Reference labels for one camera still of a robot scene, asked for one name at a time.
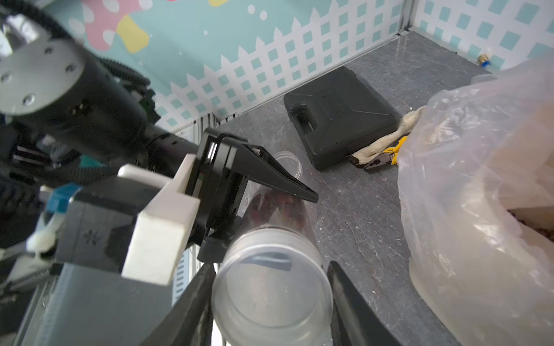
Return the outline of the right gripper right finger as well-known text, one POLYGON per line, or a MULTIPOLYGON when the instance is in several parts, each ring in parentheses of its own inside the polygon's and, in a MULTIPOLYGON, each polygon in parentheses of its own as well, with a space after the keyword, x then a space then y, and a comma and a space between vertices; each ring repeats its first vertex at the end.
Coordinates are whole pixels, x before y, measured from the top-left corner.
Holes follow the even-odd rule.
POLYGON ((333 345, 400 346, 362 294, 336 262, 330 262, 327 278, 333 292, 330 324, 333 345))

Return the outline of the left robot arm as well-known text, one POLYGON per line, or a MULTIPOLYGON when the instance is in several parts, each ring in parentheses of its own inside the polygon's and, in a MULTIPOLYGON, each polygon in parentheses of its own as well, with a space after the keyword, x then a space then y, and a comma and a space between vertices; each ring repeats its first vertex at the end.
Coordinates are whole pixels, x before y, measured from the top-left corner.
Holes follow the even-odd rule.
POLYGON ((57 248, 61 261, 99 266, 94 251, 117 249, 125 256, 111 268, 145 280, 148 270, 176 265, 192 243, 209 247, 209 262, 221 261, 250 181, 317 202, 318 194, 261 146, 212 128, 196 145, 148 123, 113 61, 94 56, 26 1, 1 6, 51 34, 1 62, 1 113, 110 168, 141 174, 79 190, 69 205, 76 225, 67 226, 57 248))

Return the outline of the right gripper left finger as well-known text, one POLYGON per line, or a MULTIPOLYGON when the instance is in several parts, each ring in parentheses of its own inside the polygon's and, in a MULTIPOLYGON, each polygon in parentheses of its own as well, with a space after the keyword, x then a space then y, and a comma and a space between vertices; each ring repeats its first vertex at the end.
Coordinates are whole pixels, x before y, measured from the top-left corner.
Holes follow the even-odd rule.
POLYGON ((202 265, 169 314, 141 344, 210 345, 214 322, 211 298, 215 278, 214 266, 202 265))

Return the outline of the clear tea jar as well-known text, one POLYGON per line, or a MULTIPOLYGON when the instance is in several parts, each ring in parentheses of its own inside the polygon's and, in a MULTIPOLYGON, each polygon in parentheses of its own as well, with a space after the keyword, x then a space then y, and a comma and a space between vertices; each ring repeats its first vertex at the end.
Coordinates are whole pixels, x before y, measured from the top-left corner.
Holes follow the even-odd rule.
POLYGON ((333 294, 311 222, 303 232, 252 228, 243 216, 264 188, 277 190, 247 186, 239 232, 214 281, 215 322, 229 345, 321 345, 333 294))

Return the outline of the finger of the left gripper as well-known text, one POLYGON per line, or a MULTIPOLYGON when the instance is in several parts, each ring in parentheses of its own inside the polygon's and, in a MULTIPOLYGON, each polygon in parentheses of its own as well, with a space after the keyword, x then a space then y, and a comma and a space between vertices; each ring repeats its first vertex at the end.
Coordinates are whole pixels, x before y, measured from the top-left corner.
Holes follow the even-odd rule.
POLYGON ((262 146, 249 144, 230 133, 224 133, 220 152, 225 154, 220 177, 223 195, 236 197, 235 185, 251 180, 260 185, 288 193, 301 200, 317 203, 319 195, 288 173, 262 146))

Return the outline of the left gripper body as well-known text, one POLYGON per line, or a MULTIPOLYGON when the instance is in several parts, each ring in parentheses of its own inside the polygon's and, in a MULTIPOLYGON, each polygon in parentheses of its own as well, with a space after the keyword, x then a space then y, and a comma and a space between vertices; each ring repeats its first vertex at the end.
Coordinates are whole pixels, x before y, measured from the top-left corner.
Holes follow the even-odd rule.
POLYGON ((187 187, 200 200, 187 243, 199 246, 198 261, 223 261, 239 232, 238 209, 259 158, 259 148, 243 138, 213 128, 203 132, 187 187))

